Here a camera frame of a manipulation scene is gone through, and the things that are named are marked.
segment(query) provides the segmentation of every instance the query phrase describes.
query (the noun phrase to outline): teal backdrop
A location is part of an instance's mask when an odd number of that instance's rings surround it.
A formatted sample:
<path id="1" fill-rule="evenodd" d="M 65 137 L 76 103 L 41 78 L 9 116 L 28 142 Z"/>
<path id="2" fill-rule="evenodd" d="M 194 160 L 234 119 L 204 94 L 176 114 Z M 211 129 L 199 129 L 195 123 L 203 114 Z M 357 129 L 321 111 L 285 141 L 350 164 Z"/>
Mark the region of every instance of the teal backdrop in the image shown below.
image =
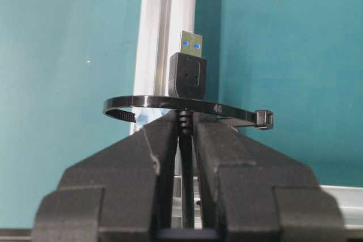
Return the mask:
<path id="1" fill-rule="evenodd" d="M 241 133 L 323 184 L 363 186 L 363 0 L 197 0 L 195 32 L 207 98 L 275 113 Z"/>
<path id="2" fill-rule="evenodd" d="M 73 163 L 129 133 L 141 0 L 0 0 L 0 228 L 31 227 Z"/>

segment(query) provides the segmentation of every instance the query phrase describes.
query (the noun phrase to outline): usb connector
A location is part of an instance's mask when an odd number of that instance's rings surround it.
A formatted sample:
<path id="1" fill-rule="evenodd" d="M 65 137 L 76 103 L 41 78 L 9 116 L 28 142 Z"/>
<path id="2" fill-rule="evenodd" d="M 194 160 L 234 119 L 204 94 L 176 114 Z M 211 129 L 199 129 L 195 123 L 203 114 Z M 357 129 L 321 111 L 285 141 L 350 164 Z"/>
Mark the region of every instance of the usb connector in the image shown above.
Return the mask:
<path id="1" fill-rule="evenodd" d="M 180 52 L 201 58 L 202 43 L 203 36 L 187 31 L 182 31 L 180 39 Z"/>
<path id="2" fill-rule="evenodd" d="M 203 99 L 205 95 L 206 60 L 202 56 L 202 36 L 183 31 L 180 52 L 170 57 L 170 96 Z"/>

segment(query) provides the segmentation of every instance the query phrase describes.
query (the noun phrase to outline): black usb plug housing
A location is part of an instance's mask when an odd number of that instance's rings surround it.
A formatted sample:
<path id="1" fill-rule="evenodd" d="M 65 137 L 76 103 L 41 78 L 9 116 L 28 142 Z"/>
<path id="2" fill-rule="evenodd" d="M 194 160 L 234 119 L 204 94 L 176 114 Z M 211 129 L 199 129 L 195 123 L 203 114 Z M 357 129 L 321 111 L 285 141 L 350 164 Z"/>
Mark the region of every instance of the black usb plug housing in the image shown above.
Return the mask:
<path id="1" fill-rule="evenodd" d="M 181 50 L 170 57 L 170 96 L 204 98 L 206 60 L 201 58 L 201 48 L 202 36 L 183 31 Z"/>

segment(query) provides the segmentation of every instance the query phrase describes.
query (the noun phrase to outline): teal wall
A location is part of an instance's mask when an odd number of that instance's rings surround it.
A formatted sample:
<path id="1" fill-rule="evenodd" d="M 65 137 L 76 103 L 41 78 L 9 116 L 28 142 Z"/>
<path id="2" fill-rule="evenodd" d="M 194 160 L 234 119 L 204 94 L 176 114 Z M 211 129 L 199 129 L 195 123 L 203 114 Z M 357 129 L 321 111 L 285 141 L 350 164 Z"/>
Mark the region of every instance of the teal wall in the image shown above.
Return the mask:
<path id="1" fill-rule="evenodd" d="M 275 113 L 242 133 L 363 186 L 363 0 L 197 0 L 195 29 L 208 99 Z"/>
<path id="2" fill-rule="evenodd" d="M 0 0 L 0 228 L 30 227 L 64 169 L 128 135 L 141 0 Z"/>

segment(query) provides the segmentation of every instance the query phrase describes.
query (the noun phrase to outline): printed number 46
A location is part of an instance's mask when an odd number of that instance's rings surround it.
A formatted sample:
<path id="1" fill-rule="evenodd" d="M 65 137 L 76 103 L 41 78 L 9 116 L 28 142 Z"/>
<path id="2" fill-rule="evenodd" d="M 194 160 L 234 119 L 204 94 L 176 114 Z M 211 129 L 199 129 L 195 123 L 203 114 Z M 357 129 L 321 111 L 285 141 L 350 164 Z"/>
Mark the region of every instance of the printed number 46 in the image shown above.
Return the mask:
<path id="1" fill-rule="evenodd" d="M 216 106 L 214 106 L 213 110 L 214 110 L 216 113 L 221 113 L 221 112 L 222 112 L 222 105 L 218 105 L 218 104 L 216 104 Z"/>

